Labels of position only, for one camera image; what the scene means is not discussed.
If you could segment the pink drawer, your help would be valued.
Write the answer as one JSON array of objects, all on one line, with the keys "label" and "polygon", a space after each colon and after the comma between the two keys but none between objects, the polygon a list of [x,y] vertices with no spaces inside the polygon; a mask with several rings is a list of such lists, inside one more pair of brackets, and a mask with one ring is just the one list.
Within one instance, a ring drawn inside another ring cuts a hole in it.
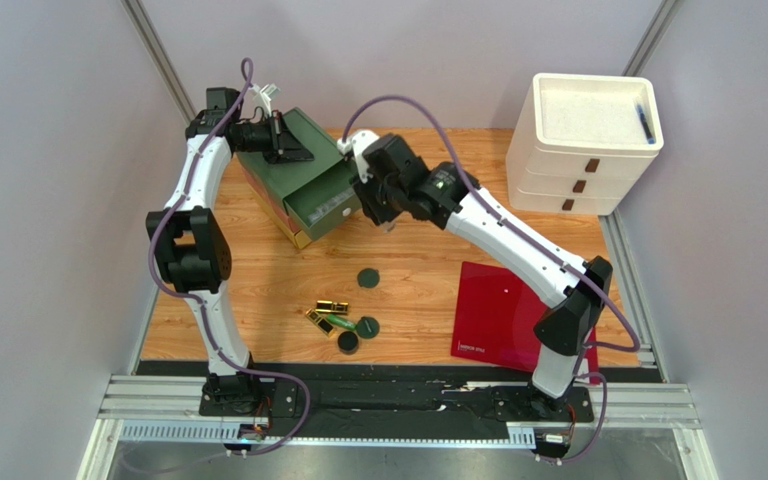
[{"label": "pink drawer", "polygon": [[271,195],[269,194],[263,182],[257,176],[255,176],[247,167],[243,166],[243,172],[249,185],[268,206],[268,211],[275,216],[276,218],[275,222],[281,225],[282,228],[284,230],[287,230],[291,235],[294,235],[299,230],[299,227],[297,226],[296,222],[284,210],[284,207],[282,206],[282,204],[275,201],[271,197]]}]

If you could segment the green top drawer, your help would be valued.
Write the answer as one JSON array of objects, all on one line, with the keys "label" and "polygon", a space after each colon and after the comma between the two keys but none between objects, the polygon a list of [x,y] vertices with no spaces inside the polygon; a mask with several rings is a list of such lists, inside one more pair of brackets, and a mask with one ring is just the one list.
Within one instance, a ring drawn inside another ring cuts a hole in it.
[{"label": "green top drawer", "polygon": [[271,197],[282,204],[284,210],[315,241],[344,223],[348,217],[325,220],[310,225],[307,215],[320,203],[349,190],[353,171],[337,149],[336,141],[327,131],[299,108],[283,114],[290,131],[314,155],[312,162],[269,164],[260,153],[239,153],[241,166],[247,167],[265,185]]}]

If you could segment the clear cosmetic bottle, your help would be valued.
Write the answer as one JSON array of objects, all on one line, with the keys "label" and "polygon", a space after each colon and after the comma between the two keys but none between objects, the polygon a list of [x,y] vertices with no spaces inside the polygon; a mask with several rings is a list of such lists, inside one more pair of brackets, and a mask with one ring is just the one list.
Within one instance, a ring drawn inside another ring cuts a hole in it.
[{"label": "clear cosmetic bottle", "polygon": [[317,205],[306,217],[310,225],[350,216],[358,205],[356,195],[345,190]]}]

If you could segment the dark green round compact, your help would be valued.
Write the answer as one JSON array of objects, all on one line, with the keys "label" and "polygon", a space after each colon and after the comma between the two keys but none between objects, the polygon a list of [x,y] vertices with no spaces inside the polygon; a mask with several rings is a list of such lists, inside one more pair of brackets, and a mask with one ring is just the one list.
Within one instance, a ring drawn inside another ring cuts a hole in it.
[{"label": "dark green round compact", "polygon": [[358,285],[361,288],[375,288],[380,283],[380,272],[374,268],[364,268],[356,276]]}]

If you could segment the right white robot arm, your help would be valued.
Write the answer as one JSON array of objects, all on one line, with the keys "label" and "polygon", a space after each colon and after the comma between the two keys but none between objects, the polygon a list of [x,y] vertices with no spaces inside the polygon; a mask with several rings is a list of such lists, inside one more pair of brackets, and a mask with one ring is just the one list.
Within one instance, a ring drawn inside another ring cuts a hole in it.
[{"label": "right white robot arm", "polygon": [[522,280],[545,305],[534,326],[540,342],[531,383],[559,400],[608,301],[612,268],[601,257],[574,255],[513,216],[457,162],[429,168],[400,135],[360,130],[337,142],[353,163],[352,186],[377,225],[403,213],[479,247]]}]

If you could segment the yellow bottom drawer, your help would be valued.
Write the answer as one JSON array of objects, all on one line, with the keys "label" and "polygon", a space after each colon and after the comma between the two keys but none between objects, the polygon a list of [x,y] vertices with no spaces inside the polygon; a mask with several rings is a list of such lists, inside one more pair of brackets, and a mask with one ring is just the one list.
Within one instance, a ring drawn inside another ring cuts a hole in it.
[{"label": "yellow bottom drawer", "polygon": [[257,204],[296,249],[303,250],[313,242],[310,236],[268,196],[264,197],[257,191],[254,191],[253,195]]}]

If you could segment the gold rectangular case upper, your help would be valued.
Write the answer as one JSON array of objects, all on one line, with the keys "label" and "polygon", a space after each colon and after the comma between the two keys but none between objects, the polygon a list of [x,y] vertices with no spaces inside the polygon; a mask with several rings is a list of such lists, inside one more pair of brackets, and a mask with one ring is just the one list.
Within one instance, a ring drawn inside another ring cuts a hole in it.
[{"label": "gold rectangular case upper", "polygon": [[348,302],[318,300],[314,310],[322,314],[347,314],[350,312],[350,304]]}]

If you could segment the gold rectangular case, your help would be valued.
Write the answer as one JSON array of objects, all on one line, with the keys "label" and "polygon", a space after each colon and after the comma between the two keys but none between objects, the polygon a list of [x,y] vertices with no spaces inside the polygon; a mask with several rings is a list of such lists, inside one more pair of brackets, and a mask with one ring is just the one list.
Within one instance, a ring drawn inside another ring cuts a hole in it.
[{"label": "gold rectangular case", "polygon": [[334,335],[336,327],[327,320],[327,316],[323,313],[316,309],[308,309],[305,312],[305,317],[327,337]]},{"label": "gold rectangular case", "polygon": [[350,312],[350,304],[348,302],[318,300],[314,310],[322,314],[347,314]]}]

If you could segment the green lipstick tube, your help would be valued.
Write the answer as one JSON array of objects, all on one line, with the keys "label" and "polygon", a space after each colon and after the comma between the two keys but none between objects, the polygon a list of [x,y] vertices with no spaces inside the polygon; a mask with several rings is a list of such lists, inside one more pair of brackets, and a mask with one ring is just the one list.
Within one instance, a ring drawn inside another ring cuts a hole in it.
[{"label": "green lipstick tube", "polygon": [[333,324],[333,325],[335,325],[337,327],[343,328],[345,330],[348,330],[348,331],[355,331],[356,328],[357,328],[356,324],[353,321],[348,320],[348,319],[343,318],[343,317],[340,317],[338,315],[332,314],[332,313],[328,314],[326,316],[326,319],[331,324]]}]

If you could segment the red mirror board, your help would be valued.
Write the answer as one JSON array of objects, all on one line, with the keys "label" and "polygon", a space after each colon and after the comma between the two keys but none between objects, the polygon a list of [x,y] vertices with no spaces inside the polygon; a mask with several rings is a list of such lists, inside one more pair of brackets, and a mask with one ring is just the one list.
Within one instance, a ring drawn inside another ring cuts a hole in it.
[{"label": "red mirror board", "polygon": [[463,262],[450,354],[532,372],[540,351],[533,328],[544,311],[539,297],[509,270]]}]

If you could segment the black round compact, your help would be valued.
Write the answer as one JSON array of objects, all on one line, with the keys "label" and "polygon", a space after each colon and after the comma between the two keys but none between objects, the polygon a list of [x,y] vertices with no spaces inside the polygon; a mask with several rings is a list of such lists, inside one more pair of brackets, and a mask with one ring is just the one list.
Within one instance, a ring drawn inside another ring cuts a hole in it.
[{"label": "black round compact", "polygon": [[360,346],[358,335],[352,331],[344,331],[337,337],[337,347],[344,355],[355,354]]}]

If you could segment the white three-drawer organizer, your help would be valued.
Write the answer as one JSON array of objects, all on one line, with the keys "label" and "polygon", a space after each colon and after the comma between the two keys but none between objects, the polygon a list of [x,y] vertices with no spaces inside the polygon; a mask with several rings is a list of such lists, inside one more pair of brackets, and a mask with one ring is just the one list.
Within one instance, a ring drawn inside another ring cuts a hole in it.
[{"label": "white three-drawer organizer", "polygon": [[[644,106],[654,145],[636,103]],[[539,73],[506,155],[508,201],[523,211],[609,215],[663,146],[649,80]]]}]

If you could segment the blue pen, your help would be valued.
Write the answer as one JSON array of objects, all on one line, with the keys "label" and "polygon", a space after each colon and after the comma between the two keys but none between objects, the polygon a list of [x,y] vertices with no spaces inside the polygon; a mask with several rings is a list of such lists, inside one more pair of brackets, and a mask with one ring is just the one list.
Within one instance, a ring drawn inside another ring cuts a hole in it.
[{"label": "blue pen", "polygon": [[653,131],[650,127],[647,114],[645,112],[644,106],[640,103],[635,104],[636,114],[638,116],[639,122],[642,126],[643,133],[645,136],[645,139],[649,145],[654,145],[656,143],[655,135],[653,134]]}]

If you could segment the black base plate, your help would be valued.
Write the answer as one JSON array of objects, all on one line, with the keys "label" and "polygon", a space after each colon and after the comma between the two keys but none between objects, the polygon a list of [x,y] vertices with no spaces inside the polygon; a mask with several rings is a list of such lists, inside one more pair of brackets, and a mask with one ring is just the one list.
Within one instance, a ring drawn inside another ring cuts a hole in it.
[{"label": "black base plate", "polygon": [[206,377],[199,414],[259,416],[271,434],[370,440],[497,440],[510,422],[567,429],[599,417],[602,392],[576,384],[541,400],[527,372],[503,367],[262,363],[263,376]]}]

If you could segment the aluminium frame rail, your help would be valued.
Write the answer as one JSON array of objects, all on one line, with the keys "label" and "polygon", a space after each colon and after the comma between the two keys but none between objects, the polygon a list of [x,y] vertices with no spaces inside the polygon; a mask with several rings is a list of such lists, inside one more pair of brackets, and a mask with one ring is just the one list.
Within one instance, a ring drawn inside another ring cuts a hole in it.
[{"label": "aluminium frame rail", "polygon": [[[673,432],[685,475],[715,479],[714,462],[705,440],[689,388],[683,384],[618,383],[590,386],[590,404],[603,417],[605,429],[667,429]],[[114,441],[127,425],[143,425],[137,438],[178,441],[230,442],[239,425],[260,423],[250,416],[203,417],[196,377],[113,376],[101,402],[89,443],[95,447],[102,433]]]}]

